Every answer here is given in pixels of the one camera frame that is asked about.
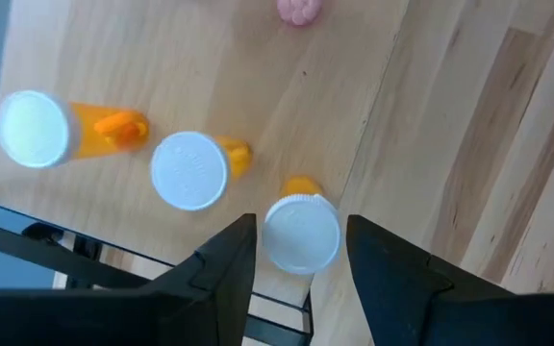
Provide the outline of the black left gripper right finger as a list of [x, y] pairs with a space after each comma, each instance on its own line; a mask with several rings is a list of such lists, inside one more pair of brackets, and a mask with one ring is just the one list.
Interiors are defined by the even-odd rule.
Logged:
[[554, 295], [517, 295], [363, 216], [346, 248], [376, 346], [554, 346]]

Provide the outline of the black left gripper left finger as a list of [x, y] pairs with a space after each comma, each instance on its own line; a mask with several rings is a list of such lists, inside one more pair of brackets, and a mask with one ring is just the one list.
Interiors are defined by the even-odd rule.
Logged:
[[156, 311], [142, 346], [241, 346], [256, 250], [256, 215], [246, 213], [146, 284]]

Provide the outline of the orange pill bottle white cap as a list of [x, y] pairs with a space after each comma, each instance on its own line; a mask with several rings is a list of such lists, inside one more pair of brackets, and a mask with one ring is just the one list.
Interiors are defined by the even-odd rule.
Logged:
[[149, 121], [139, 111], [68, 102], [36, 90], [14, 92], [0, 104], [0, 145], [29, 168], [134, 151], [149, 135]]
[[320, 184], [308, 176], [286, 180], [282, 196], [267, 211], [264, 250], [280, 269], [311, 275], [336, 258], [341, 244], [339, 213]]
[[177, 132], [156, 147], [150, 175], [153, 187], [170, 206], [198, 211], [215, 204], [252, 161], [251, 146], [244, 140]]

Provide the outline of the wooden shelf black metal frame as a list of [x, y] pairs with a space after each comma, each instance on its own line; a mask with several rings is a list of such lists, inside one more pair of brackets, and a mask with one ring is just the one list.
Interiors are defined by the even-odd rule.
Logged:
[[51, 169], [0, 146], [0, 206], [176, 264], [246, 212], [263, 218], [306, 175], [337, 203], [408, 0], [325, 0], [284, 23], [275, 0], [12, 0], [0, 99], [23, 89], [134, 109], [158, 144], [178, 131], [247, 141], [251, 170], [212, 207], [176, 210], [153, 149]]

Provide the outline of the pink pill bottle white cap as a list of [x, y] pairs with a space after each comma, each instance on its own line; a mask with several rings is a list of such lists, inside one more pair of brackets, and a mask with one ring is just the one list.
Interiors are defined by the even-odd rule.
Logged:
[[315, 21], [323, 0], [276, 0], [281, 19], [292, 26], [306, 26]]

